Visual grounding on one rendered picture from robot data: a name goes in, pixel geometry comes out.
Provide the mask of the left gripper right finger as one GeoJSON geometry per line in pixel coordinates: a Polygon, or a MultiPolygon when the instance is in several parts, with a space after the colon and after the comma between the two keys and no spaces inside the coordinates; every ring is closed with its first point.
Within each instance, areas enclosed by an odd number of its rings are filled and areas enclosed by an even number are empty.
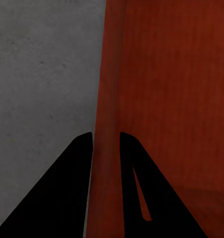
{"type": "Polygon", "coordinates": [[[143,145],[120,132],[125,238],[208,238],[143,145]],[[152,221],[143,219],[134,175],[152,221]]]}

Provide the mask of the storage box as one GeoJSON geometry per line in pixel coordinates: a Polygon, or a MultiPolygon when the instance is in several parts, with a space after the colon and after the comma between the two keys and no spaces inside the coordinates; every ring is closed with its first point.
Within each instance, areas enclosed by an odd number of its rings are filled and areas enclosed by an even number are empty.
{"type": "Polygon", "coordinates": [[[106,0],[99,79],[86,238],[125,238],[120,132],[224,238],[224,0],[106,0]]]}

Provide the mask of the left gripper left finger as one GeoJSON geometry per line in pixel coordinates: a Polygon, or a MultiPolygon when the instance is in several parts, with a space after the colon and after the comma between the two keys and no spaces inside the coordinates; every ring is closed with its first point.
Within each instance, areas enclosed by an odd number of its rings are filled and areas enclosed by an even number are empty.
{"type": "Polygon", "coordinates": [[[82,238],[92,133],[76,137],[0,226],[0,238],[82,238]]]}

